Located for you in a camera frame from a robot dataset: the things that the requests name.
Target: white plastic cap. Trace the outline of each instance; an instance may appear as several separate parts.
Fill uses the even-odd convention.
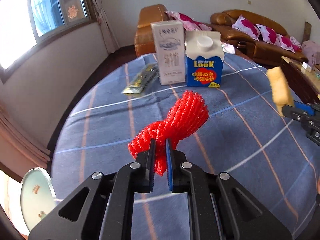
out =
[[[197,46],[202,51],[209,51],[212,48],[213,40],[208,36],[199,36]]]

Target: white wall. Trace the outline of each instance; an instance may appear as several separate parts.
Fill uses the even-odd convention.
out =
[[[210,22],[215,12],[244,9],[268,17],[302,40],[304,22],[312,25],[311,39],[320,43],[320,20],[307,0],[102,0],[110,25],[120,46],[133,44],[140,10],[164,4],[168,10],[185,13],[196,21]]]
[[[10,116],[44,146],[64,111],[107,57],[97,23],[62,36],[22,64],[3,85]]]

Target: white plate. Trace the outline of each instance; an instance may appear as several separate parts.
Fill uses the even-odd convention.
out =
[[[20,204],[29,231],[55,208],[51,178],[43,168],[28,171],[22,179]]]

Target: snack package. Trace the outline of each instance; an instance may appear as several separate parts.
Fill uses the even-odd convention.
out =
[[[180,21],[151,23],[161,85],[186,81],[184,28]]]
[[[158,77],[158,63],[147,64],[122,91],[123,94],[141,96],[146,88]]]
[[[284,105],[294,106],[291,90],[288,85],[288,81],[285,78],[281,67],[274,67],[267,70],[267,77],[272,89],[272,100],[277,106],[277,110],[281,116],[282,107]]]
[[[186,76],[189,87],[220,87],[224,52],[219,32],[187,31]]]

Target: blue milk carton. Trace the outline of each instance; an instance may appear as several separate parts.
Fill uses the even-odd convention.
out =
[[[187,86],[220,87],[223,61],[219,32],[186,32]]]

